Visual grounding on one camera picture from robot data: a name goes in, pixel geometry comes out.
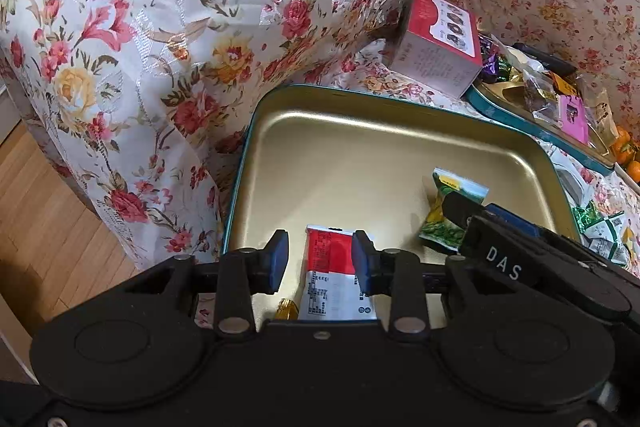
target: floral fabric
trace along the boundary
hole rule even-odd
[[[505,41],[574,61],[639,130],[636,0],[453,0]],[[139,267],[218,254],[244,135],[273,87],[308,82],[450,108],[390,73],[402,0],[0,0],[1,71],[61,175]]]

